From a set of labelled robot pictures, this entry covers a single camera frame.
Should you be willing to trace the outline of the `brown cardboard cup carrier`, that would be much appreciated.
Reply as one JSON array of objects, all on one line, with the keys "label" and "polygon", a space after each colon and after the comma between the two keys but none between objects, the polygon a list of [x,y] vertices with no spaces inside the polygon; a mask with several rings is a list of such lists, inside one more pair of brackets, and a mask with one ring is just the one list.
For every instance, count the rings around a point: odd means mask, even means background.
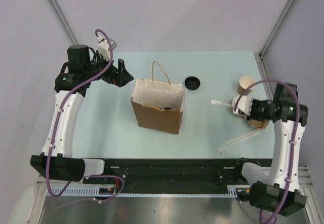
[{"label": "brown cardboard cup carrier", "polygon": [[254,127],[254,129],[257,129],[257,130],[266,129],[270,122],[269,120],[258,121],[258,120],[253,120],[253,119],[245,119],[245,121],[248,124],[250,124],[252,127]]}]

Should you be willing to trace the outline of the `brown paper bag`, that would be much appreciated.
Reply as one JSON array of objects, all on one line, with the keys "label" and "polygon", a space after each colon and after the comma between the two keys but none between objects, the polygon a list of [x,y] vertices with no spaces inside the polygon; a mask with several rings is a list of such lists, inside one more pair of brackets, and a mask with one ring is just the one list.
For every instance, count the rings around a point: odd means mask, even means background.
[{"label": "brown paper bag", "polygon": [[139,127],[178,135],[180,132],[186,99],[182,84],[174,84],[161,69],[167,81],[154,79],[154,61],[150,79],[137,79],[131,96],[131,105]]}]

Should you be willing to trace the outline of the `black plastic cup lid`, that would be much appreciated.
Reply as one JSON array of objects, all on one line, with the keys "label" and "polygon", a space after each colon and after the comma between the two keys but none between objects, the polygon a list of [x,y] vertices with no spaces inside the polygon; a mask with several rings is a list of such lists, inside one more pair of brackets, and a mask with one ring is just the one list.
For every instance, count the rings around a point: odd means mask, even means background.
[{"label": "black plastic cup lid", "polygon": [[196,90],[200,87],[200,80],[197,77],[189,76],[185,79],[184,84],[188,90]]}]

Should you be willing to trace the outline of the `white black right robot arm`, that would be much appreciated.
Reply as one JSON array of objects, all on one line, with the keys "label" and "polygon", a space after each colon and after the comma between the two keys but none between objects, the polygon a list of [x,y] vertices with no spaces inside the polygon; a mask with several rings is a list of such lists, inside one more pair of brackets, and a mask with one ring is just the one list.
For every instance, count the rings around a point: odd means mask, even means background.
[{"label": "white black right robot arm", "polygon": [[298,100],[297,86],[277,81],[272,100],[249,99],[239,95],[233,99],[233,112],[247,121],[272,121],[274,152],[269,174],[255,160],[241,158],[234,170],[234,180],[250,186],[249,203],[260,211],[288,217],[306,205],[298,181],[299,149],[305,131],[308,108]]}]

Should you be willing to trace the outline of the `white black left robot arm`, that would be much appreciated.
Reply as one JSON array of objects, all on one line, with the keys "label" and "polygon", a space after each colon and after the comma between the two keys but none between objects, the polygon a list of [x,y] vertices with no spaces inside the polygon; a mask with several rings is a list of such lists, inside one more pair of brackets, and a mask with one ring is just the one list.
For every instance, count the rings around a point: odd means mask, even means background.
[{"label": "white black left robot arm", "polygon": [[111,180],[112,171],[105,167],[104,160],[73,158],[72,142],[77,115],[91,84],[89,79],[118,87],[134,79],[122,59],[117,67],[113,66],[110,53],[115,47],[115,42],[109,45],[101,41],[96,50],[87,45],[67,49],[68,61],[55,79],[55,109],[48,137],[41,153],[30,160],[31,166],[45,179],[79,182],[93,175],[100,183]]}]

